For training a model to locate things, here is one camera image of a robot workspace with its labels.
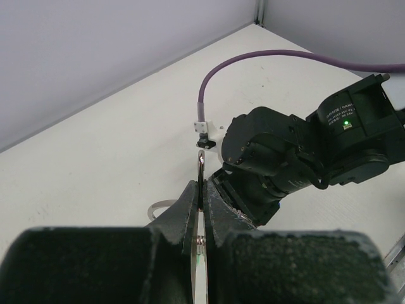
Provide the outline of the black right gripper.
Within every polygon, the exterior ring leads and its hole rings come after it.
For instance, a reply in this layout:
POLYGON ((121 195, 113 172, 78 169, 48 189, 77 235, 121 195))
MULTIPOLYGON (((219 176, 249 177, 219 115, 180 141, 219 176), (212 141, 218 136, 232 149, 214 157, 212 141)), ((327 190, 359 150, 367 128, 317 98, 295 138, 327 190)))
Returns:
POLYGON ((282 190, 269 177, 241 169, 220 168, 209 178, 223 200, 255 226, 264 226, 278 212, 282 190))

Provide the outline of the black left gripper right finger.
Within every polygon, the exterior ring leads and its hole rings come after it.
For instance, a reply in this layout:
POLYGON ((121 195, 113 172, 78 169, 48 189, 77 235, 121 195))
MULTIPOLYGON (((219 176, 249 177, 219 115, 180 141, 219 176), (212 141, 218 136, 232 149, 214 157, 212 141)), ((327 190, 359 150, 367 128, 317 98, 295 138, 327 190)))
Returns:
POLYGON ((380 252, 354 231, 261 231, 204 185, 208 303, 397 303, 380 252))

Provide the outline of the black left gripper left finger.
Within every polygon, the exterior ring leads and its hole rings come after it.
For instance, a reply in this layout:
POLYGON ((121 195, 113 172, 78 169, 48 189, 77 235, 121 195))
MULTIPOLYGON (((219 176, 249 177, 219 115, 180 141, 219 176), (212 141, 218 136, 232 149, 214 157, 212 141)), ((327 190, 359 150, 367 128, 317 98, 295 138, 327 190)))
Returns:
POLYGON ((145 227, 33 227, 1 264, 2 303, 193 303, 197 182, 145 227))

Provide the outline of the metal keyring with clips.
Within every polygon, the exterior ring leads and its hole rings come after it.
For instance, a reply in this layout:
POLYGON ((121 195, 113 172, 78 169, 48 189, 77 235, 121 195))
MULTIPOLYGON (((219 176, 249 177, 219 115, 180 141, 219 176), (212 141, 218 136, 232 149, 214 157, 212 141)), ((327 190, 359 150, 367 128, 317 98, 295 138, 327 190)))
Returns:
POLYGON ((197 154, 197 179, 186 185, 178 199, 158 201, 149 206, 148 228, 161 233, 164 247, 157 254, 163 257, 163 279, 167 299, 163 303, 195 303, 196 272, 199 260, 204 258, 204 237, 201 231, 203 210, 205 155, 197 154))

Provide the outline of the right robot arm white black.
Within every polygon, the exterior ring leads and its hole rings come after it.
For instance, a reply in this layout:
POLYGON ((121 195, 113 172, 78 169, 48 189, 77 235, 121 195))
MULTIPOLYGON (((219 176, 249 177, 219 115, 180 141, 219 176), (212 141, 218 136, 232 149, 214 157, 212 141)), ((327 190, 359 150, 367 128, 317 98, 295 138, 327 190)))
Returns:
POLYGON ((390 75, 371 75, 325 99, 306 118, 257 107, 235 117, 212 181, 256 226, 286 196, 314 186, 360 184, 404 161, 404 110, 387 93, 390 75))

